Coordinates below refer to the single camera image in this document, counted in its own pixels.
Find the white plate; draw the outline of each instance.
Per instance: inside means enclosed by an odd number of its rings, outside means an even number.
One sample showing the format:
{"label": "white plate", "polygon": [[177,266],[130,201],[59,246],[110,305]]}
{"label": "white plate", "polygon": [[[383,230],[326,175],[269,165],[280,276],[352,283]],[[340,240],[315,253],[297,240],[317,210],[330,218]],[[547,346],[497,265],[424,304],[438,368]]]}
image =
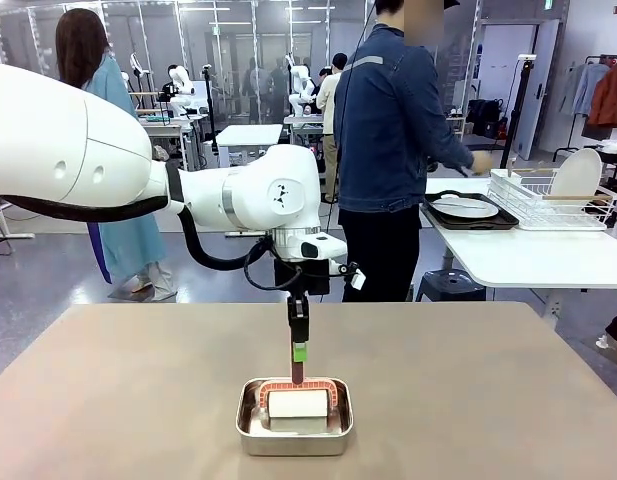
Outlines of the white plate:
{"label": "white plate", "polygon": [[472,198],[440,198],[430,205],[441,213],[460,218],[490,218],[499,213],[492,203]]}
{"label": "white plate", "polygon": [[[550,188],[551,195],[576,195],[589,197],[595,194],[601,180],[601,157],[590,148],[573,153],[555,174]],[[581,205],[586,200],[564,200],[555,204]]]}

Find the dish rack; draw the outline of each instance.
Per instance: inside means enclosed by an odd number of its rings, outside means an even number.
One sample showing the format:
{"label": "dish rack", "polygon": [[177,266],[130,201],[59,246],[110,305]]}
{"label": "dish rack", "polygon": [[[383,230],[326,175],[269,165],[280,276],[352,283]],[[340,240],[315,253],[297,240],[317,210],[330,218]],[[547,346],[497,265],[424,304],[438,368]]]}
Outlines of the dish rack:
{"label": "dish rack", "polygon": [[551,195],[559,169],[492,170],[488,197],[519,219],[524,230],[601,231],[617,205],[617,194],[597,187],[594,196]]}

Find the denim jacket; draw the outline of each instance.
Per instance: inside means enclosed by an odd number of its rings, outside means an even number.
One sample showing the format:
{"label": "denim jacket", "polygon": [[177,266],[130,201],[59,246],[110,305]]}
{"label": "denim jacket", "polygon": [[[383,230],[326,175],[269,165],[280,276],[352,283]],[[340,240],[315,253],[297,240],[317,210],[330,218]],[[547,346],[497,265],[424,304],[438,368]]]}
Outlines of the denim jacket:
{"label": "denim jacket", "polygon": [[334,130],[344,210],[394,212],[421,203],[428,158],[449,168],[472,166],[442,111],[432,56],[383,24],[341,74]]}

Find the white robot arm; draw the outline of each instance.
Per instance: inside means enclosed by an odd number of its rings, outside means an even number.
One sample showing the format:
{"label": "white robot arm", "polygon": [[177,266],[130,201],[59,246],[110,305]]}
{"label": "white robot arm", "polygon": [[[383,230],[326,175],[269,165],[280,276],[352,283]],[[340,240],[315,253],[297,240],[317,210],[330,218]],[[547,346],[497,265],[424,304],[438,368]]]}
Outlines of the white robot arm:
{"label": "white robot arm", "polygon": [[188,107],[192,104],[192,97],[195,87],[190,81],[188,72],[181,65],[171,65],[168,67],[168,75],[172,79],[174,87],[173,96],[170,97],[170,105],[177,116],[188,114]]}
{"label": "white robot arm", "polygon": [[315,84],[310,78],[308,67],[305,65],[295,65],[291,55],[286,55],[286,60],[290,67],[293,90],[293,93],[288,96],[288,100],[293,107],[294,116],[302,117],[304,115],[304,105],[314,100],[312,92],[315,90]]}
{"label": "white robot arm", "polygon": [[[82,90],[0,64],[0,196],[43,215],[111,222],[159,209],[176,213],[186,245],[200,264],[216,270],[243,268],[264,290],[288,292],[293,382],[303,381],[308,341],[306,293],[329,292],[329,278],[352,279],[356,265],[333,259],[345,242],[320,231],[320,188],[312,152],[275,145],[245,167],[183,172],[152,160],[143,127],[116,106]],[[27,106],[35,104],[36,108]],[[34,128],[22,130],[20,112]],[[208,255],[195,229],[263,230],[265,237],[236,259]],[[275,260],[274,286],[257,284],[248,265],[266,252]]]}
{"label": "white robot arm", "polygon": [[150,73],[150,71],[141,68],[141,63],[139,63],[136,53],[130,54],[130,67],[137,78],[141,78],[147,73]]}
{"label": "white robot arm", "polygon": [[130,75],[128,75],[126,72],[121,72],[121,78],[124,79],[124,85],[126,86],[126,90],[128,90],[128,85],[130,82]]}

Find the glass wall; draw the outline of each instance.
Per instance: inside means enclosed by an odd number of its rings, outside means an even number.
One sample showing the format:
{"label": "glass wall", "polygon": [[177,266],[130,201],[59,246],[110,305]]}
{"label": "glass wall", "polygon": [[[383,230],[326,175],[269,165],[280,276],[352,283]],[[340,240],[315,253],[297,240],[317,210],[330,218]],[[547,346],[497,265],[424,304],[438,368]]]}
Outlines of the glass wall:
{"label": "glass wall", "polygon": [[[148,77],[155,90],[170,81],[169,65],[185,66],[193,81],[202,81],[203,68],[210,65],[217,128],[279,123],[289,112],[285,56],[307,65],[318,84],[319,70],[330,65],[332,56],[352,56],[376,22],[372,0],[43,3],[18,9],[0,5],[7,63],[57,78],[54,34],[59,17],[70,8],[90,8],[102,18],[117,62],[135,88],[132,54],[142,69],[152,72]],[[472,48],[477,1],[461,3],[446,13],[444,41],[436,48],[447,109],[453,106],[455,85],[466,76]]]}

